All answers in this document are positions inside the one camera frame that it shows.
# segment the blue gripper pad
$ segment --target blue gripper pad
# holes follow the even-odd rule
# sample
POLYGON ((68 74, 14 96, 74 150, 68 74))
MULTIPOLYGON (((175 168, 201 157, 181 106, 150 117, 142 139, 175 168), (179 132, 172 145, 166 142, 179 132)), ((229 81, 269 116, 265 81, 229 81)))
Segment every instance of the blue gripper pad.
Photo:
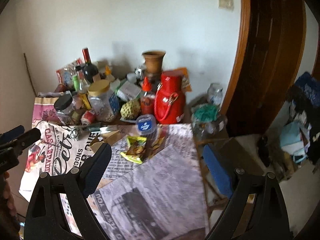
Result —
POLYGON ((215 153, 210 149, 209 145, 204 146, 203 159, 208 166, 209 171, 221 194, 226 195, 230 199, 233 195, 232 179, 227 171, 218 161, 215 153))
POLYGON ((80 167, 80 183, 82 184, 82 195, 87 198, 93 194, 105 172, 112 156, 111 146, 103 143, 94 156, 85 160, 80 167))

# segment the light switch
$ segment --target light switch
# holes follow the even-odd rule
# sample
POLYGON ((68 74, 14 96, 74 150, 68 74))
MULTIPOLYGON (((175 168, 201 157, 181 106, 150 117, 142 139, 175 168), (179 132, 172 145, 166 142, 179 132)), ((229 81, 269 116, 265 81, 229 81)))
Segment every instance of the light switch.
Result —
POLYGON ((219 8, 233 11, 234 9, 233 0, 219 0, 219 8))

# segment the yellow lid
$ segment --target yellow lid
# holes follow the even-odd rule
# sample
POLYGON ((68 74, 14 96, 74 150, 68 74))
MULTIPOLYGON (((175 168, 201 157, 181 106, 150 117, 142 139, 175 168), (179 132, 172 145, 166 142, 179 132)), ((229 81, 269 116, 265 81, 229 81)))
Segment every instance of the yellow lid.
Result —
POLYGON ((106 66, 106 71, 104 72, 107 76, 111 74, 111 70, 108 66, 106 66))
POLYGON ((110 88, 110 82, 105 79, 98 80, 90 85, 88 88, 88 94, 92 97, 98 97, 102 93, 105 93, 110 88))

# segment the green fruit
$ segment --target green fruit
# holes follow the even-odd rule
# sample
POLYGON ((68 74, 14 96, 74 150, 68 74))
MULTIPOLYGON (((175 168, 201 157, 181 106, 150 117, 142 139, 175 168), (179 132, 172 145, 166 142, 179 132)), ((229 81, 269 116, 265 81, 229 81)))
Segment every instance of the green fruit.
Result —
POLYGON ((135 120, 141 112, 140 103, 137 99, 125 103, 121 108, 121 116, 127 120, 135 120))

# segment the red thermos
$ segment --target red thermos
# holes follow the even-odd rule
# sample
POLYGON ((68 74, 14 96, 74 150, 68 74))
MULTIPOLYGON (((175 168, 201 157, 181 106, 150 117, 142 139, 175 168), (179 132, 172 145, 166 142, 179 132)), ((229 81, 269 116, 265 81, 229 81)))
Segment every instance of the red thermos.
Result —
POLYGON ((155 117, 159 123, 179 123, 183 119, 186 97, 181 91, 182 75, 178 70, 164 71, 155 98, 155 117))

